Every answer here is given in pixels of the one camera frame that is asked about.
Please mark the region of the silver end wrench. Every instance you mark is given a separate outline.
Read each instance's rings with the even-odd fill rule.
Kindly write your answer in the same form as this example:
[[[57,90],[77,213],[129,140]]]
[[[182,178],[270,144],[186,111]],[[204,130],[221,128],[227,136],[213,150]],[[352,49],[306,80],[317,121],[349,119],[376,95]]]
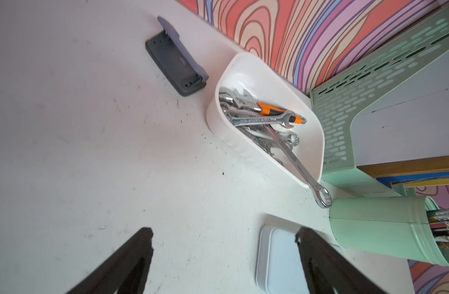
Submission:
[[[235,127],[278,124],[290,129],[293,128],[293,123],[295,123],[299,117],[292,111],[286,111],[283,114],[273,116],[236,117],[227,114],[226,118]]]

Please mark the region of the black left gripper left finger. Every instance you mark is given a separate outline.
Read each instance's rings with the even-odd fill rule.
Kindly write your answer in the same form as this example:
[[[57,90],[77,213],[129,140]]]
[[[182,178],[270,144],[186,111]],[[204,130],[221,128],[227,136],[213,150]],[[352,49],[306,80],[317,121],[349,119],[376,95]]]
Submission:
[[[142,294],[154,253],[153,231],[143,227],[70,294]]]

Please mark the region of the white plastic storage box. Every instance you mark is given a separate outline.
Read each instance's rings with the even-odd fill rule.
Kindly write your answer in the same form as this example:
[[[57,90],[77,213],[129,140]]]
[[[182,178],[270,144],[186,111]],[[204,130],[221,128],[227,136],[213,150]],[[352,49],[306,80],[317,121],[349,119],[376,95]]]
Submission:
[[[240,93],[247,90],[257,100],[290,109],[306,118],[305,124],[298,124],[292,129],[300,138],[300,143],[293,149],[293,153],[310,175],[321,181],[324,134],[308,97],[284,81],[255,55],[238,53],[220,77],[206,111],[207,124],[212,133],[249,163],[276,181],[293,181],[304,188],[307,188],[308,184],[280,150],[277,150],[272,158],[225,118],[218,100],[221,87],[236,89]]]

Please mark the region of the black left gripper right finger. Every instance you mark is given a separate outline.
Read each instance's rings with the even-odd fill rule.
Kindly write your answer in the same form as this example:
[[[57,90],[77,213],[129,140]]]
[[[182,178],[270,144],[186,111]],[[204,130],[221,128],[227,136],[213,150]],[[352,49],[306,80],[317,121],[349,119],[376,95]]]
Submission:
[[[313,229],[301,227],[295,242],[311,294],[384,293]]]

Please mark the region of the long silver combination wrench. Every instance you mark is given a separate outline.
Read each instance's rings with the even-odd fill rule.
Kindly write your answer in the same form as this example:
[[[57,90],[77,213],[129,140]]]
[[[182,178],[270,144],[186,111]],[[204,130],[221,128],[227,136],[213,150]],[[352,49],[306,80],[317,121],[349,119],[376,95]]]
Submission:
[[[317,182],[314,177],[311,176],[310,172],[305,168],[305,166],[300,162],[296,155],[288,148],[286,143],[278,136],[276,131],[268,124],[264,125],[264,128],[273,138],[273,140],[280,147],[284,155],[289,159],[297,171],[301,174],[304,180],[307,182],[310,188],[312,188],[317,204],[321,208],[330,208],[332,206],[332,196],[330,192],[319,182]]]

